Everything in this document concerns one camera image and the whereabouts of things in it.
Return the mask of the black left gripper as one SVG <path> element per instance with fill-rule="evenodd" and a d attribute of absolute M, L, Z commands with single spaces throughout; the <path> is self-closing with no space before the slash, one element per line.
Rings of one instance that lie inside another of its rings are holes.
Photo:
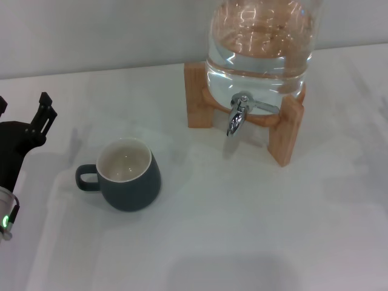
<path fill-rule="evenodd" d="M 0 96 L 0 116 L 7 106 L 8 103 Z M 57 115 L 51 97 L 42 92 L 38 111 L 30 124 L 1 122 L 1 187 L 13 192 L 25 156 L 32 149 L 44 145 Z"/>

